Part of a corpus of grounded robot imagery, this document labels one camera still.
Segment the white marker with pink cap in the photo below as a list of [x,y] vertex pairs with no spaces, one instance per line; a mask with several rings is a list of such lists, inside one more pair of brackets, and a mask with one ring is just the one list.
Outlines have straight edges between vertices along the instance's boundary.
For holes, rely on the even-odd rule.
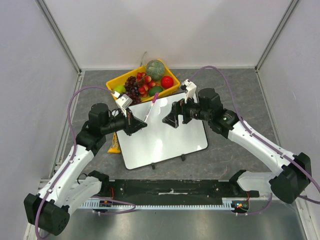
[[153,107],[154,107],[154,104],[155,104],[156,100],[158,99],[158,96],[159,96],[159,92],[156,92],[156,93],[154,94],[154,96],[153,96],[153,99],[152,99],[152,101],[151,101],[151,104],[150,104],[150,106],[149,106],[149,108],[148,108],[148,110],[147,110],[147,113],[146,113],[146,115],[145,115],[145,118],[144,118],[144,120],[143,120],[145,123],[146,123],[147,120],[148,120],[148,117],[149,117],[149,115],[150,115],[150,113],[151,113],[151,111],[152,111],[152,109],[153,109]]

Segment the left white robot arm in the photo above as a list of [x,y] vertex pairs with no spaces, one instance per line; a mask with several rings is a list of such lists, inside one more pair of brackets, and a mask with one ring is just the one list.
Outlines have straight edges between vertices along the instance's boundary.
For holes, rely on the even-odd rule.
[[39,230],[58,236],[83,203],[95,195],[104,197],[109,193],[109,176],[96,170],[73,187],[83,169],[106,142],[106,135],[124,131],[130,136],[145,127],[147,123],[135,117],[129,108],[113,116],[105,103],[91,107],[88,120],[61,167],[37,194],[30,193],[23,201],[27,220],[34,225],[38,239],[41,238]]

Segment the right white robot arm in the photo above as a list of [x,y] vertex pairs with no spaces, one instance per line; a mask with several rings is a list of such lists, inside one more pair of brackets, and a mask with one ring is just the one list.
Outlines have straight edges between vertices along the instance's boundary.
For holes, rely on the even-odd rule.
[[304,153],[295,155],[284,150],[252,129],[234,111],[223,107],[213,88],[200,90],[197,101],[192,94],[193,91],[187,91],[185,98],[173,102],[163,123],[177,128],[179,116],[182,116],[183,124],[191,120],[205,121],[213,132],[240,145],[270,169],[270,172],[240,172],[229,184],[233,196],[258,191],[272,193],[287,204],[293,203],[311,182],[310,158]]

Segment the white whiteboard black frame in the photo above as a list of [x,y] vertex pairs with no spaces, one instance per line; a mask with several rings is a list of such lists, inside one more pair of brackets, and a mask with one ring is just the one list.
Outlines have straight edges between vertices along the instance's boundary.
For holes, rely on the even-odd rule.
[[172,103],[184,98],[185,94],[182,92],[156,100],[147,119],[147,127],[131,136],[126,135],[124,131],[116,133],[128,170],[202,151],[208,147],[202,121],[192,120],[188,124],[182,124],[183,118],[180,115],[178,128],[162,122],[169,114]]

